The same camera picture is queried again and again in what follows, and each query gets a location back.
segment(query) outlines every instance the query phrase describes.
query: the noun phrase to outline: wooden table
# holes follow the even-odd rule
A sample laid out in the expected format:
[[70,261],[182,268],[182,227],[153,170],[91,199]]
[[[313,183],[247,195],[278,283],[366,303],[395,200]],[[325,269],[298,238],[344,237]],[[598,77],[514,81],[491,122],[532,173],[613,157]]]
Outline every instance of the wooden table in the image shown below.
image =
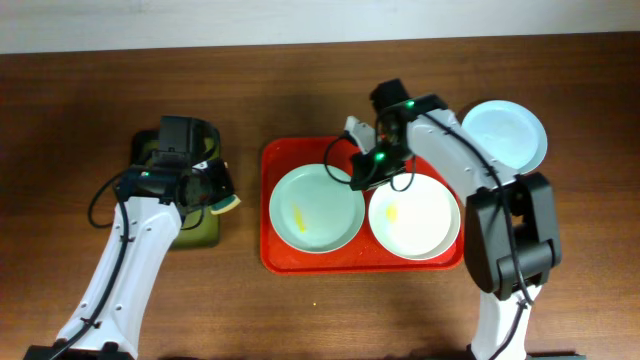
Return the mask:
[[[539,116],[564,262],[534,309],[529,352],[640,354],[640,34],[417,40],[0,56],[0,358],[49,345],[106,243],[86,207],[163,114],[212,121],[241,206],[221,244],[172,252],[140,358],[382,358],[461,350],[478,316],[447,272],[276,276],[258,256],[259,158],[270,141],[373,120],[400,77],[464,112],[486,99]],[[99,206],[111,216],[113,203]]]

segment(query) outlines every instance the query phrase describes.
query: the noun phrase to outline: red tray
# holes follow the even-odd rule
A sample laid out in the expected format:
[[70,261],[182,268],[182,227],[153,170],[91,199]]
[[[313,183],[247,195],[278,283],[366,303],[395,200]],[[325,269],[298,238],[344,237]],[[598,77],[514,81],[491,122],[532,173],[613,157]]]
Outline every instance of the red tray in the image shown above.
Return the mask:
[[[460,264],[463,255],[463,227],[456,242],[442,255],[424,261],[397,257],[373,236],[365,216],[358,234],[344,247],[326,254],[308,254],[287,245],[276,234],[269,219],[269,199],[278,181],[289,171],[306,164],[321,164],[324,151],[335,137],[285,138],[267,145],[262,153],[262,192],[260,196],[260,257],[264,266],[276,274],[331,274],[388,271],[448,270]],[[352,174],[349,157],[358,149],[347,141],[331,150],[329,164]],[[448,187],[440,175],[418,159],[416,172],[428,175]],[[365,205],[373,191],[364,193]]]

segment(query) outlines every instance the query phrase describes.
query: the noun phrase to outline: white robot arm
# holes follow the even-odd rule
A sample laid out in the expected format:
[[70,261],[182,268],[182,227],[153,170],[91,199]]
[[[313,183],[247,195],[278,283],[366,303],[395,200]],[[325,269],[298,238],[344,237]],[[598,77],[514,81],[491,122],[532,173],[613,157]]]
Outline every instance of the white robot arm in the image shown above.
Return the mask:
[[[550,185],[540,174],[523,177],[492,158],[435,95],[410,99],[393,80],[380,84],[371,100],[378,113],[375,128],[349,117],[343,135],[360,149],[351,158],[352,189],[388,182],[405,171],[411,156],[427,161],[466,206],[465,260],[483,290],[470,355],[476,360],[525,359],[531,305],[550,269],[561,261]],[[385,155],[376,159],[380,152]],[[501,197],[508,199],[501,203]],[[524,217],[515,231],[512,214]]]
[[[207,150],[209,136],[214,145]],[[142,318],[169,247],[181,230],[196,228],[205,212],[225,212],[239,202],[226,163],[214,156],[219,144],[217,130],[205,121],[162,118],[158,148],[114,176],[92,200],[91,224],[111,226],[107,246],[56,343],[31,346],[25,360],[138,357]],[[118,200],[113,224],[95,224],[91,209],[112,183]],[[198,223],[182,228],[194,211],[200,212]]]

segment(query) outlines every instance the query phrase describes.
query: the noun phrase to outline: yellow food scrap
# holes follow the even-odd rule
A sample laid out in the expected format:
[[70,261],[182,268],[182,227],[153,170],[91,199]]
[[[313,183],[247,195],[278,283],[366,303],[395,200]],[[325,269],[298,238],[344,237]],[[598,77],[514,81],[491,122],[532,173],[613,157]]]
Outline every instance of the yellow food scrap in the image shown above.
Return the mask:
[[387,220],[389,220],[389,222],[393,224],[397,219],[398,209],[396,208],[396,204],[391,204],[389,205],[389,207],[387,207]]
[[302,220],[302,212],[296,206],[296,204],[293,204],[293,218],[295,219],[296,225],[298,225],[298,229],[300,229],[300,232],[307,231],[307,228],[304,226],[304,221]]

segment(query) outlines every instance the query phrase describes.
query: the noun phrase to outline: light blue plate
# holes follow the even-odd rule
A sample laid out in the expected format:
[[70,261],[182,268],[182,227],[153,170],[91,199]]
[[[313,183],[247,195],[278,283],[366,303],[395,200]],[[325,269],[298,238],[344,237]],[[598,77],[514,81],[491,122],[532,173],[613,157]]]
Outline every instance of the light blue plate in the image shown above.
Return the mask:
[[[329,166],[338,179],[350,179]],[[280,238],[289,246],[322,254],[346,245],[364,221],[364,197],[331,179],[324,165],[301,166],[285,175],[271,194],[269,217]]]
[[462,128],[489,154],[525,174],[542,163],[547,134],[526,108],[503,100],[484,102],[469,111]]

